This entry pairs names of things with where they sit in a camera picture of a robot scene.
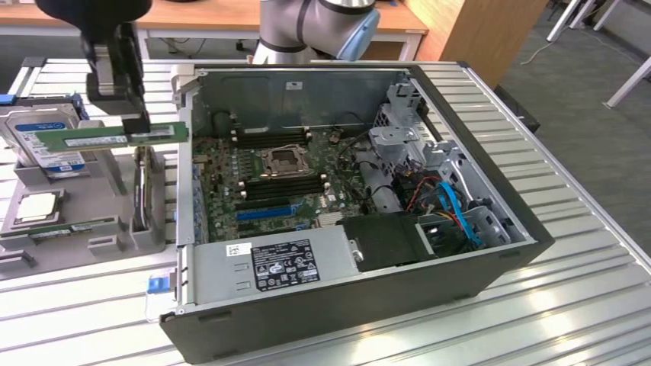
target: wooden desk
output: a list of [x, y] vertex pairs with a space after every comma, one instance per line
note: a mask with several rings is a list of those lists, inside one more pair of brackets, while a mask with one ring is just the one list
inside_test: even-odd
[[[402, 43], [399, 60], [411, 61], [427, 27], [398, 2], [377, 5], [381, 13], [374, 41]], [[259, 38], [259, 0], [201, 0], [177, 3], [155, 0], [153, 10], [138, 21], [139, 41], [149, 58], [149, 38]], [[53, 19], [35, 5], [0, 6], [0, 34], [78, 36], [70, 24]]]

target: aluminum table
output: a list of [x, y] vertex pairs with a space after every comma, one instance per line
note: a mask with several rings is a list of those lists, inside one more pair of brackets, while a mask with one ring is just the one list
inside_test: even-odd
[[[150, 60], [145, 66], [153, 120], [177, 120], [173, 63]], [[557, 243], [473, 299], [213, 365], [651, 364], [648, 255], [473, 70], [455, 63], [422, 67]], [[45, 67], [22, 70], [14, 90], [23, 95], [82, 92], [87, 71], [83, 60], [50, 59]], [[89, 112], [103, 116], [94, 106]], [[106, 122], [118, 125], [119, 117]], [[177, 146], [159, 149], [167, 152], [167, 250], [0, 282], [0, 364], [183, 364], [159, 325], [145, 319], [146, 280], [177, 259]], [[11, 151], [0, 150], [2, 210], [15, 184], [14, 160]]]

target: blue pcie slot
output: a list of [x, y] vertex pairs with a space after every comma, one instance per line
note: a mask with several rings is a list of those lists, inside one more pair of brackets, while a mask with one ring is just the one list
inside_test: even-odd
[[293, 215], [294, 215], [294, 209], [291, 206], [287, 206], [287, 207], [270, 208], [267, 210], [238, 212], [235, 216], [235, 220], [238, 221], [259, 220], [259, 219], [269, 219], [273, 217], [293, 216]]

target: gray floor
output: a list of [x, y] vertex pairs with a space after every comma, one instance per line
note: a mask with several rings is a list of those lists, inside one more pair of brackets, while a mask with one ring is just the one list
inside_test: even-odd
[[[527, 66], [521, 62], [546, 44], [553, 23], [534, 28], [509, 71], [503, 87], [538, 118], [538, 136], [593, 196], [651, 253], [651, 84], [644, 82], [617, 110], [602, 102], [638, 65], [579, 30], [567, 30]], [[149, 41], [153, 58], [170, 55], [161, 40]], [[201, 41], [179, 46], [190, 54]], [[79, 41], [69, 37], [0, 38], [0, 90], [7, 90], [25, 56], [82, 57]], [[253, 49], [255, 43], [246, 42]], [[234, 41], [210, 40], [197, 58], [243, 58]]]

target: wooden panel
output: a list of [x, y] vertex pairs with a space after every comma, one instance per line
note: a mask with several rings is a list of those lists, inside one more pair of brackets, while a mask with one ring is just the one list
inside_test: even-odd
[[[426, 25], [413, 12], [398, 3], [375, 6], [381, 13], [379, 33], [413, 33], [426, 31]], [[6, 5], [0, 11], [0, 25], [66, 26], [53, 19], [35, 5]], [[261, 26], [259, 0], [203, 0], [181, 3], [154, 0], [153, 10], [138, 22], [147, 29], [258, 31]]]
[[547, 0], [466, 1], [439, 59], [466, 61], [494, 88], [546, 4]]
[[371, 42], [362, 59], [393, 61], [401, 58], [402, 42]]
[[418, 48], [418, 61], [441, 59], [463, 4], [465, 0], [405, 0], [405, 5], [430, 29]]

